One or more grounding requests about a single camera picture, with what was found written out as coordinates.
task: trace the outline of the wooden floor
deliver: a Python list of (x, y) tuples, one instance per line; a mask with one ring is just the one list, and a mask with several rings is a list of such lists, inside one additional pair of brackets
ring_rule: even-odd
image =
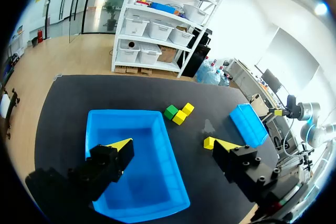
[[(6, 146), (22, 182), (35, 170), (37, 124), (54, 76), (59, 73), (115, 74), (111, 72), (109, 55), (113, 42), (114, 35), (88, 34), (78, 36), (70, 44), (69, 37), (58, 37), (26, 49), (6, 85), (7, 90), (15, 88), (20, 97), (20, 104), (12, 113), (11, 138), (6, 140)], [(193, 81), (176, 76), (177, 73), (153, 70), (151, 77)]]

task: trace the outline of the red fire extinguisher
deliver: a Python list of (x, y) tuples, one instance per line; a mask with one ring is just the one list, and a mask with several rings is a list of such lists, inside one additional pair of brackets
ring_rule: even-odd
[(38, 30), (37, 31), (37, 42), (41, 43), (43, 41), (43, 31)]

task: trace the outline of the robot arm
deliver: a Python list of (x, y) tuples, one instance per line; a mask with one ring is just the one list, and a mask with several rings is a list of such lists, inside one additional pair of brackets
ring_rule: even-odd
[(275, 115), (286, 116), (299, 121), (307, 121), (301, 129), (301, 138), (311, 147), (319, 147), (322, 143), (336, 137), (336, 124), (317, 126), (320, 115), (320, 104), (316, 102), (298, 103), (294, 95), (287, 97), (284, 110), (270, 110)]

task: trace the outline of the blue box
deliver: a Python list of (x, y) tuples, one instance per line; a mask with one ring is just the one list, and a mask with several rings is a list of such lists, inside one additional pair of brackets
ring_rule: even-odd
[(152, 3), (152, 8), (157, 9), (157, 10), (162, 10), (166, 13), (172, 13), (174, 14), (175, 8), (171, 7), (171, 6), (167, 6), (167, 5), (163, 5), (163, 4), (159, 4), (159, 3)]
[(111, 183), (95, 210), (126, 223), (172, 215), (190, 205), (162, 114), (146, 110), (91, 110), (85, 157), (97, 144), (133, 138), (134, 158)]
[(268, 133), (251, 104), (239, 104), (230, 117), (237, 126), (246, 144), (255, 148), (262, 145)]

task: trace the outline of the wooden pallet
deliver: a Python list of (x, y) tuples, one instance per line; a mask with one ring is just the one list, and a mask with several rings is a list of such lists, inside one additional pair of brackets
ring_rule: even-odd
[(141, 68), (141, 73), (147, 74), (148, 76), (152, 75), (152, 69), (150, 68)]
[(138, 73), (137, 67), (127, 67), (126, 73)]
[(126, 67), (125, 66), (116, 66), (114, 71), (116, 73), (126, 73)]

